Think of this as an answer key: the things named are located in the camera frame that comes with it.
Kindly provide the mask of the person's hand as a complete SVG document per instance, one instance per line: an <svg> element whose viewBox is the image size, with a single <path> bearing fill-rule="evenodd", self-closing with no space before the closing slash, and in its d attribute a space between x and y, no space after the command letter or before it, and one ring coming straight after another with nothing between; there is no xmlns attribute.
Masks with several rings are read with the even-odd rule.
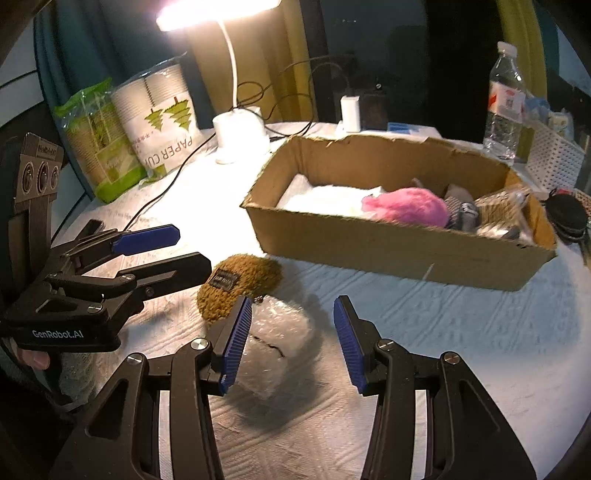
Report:
<svg viewBox="0 0 591 480"><path fill-rule="evenodd" d="M43 371L48 369L50 366L50 357L46 352L18 348L17 357L23 365L29 366L35 370Z"/></svg>

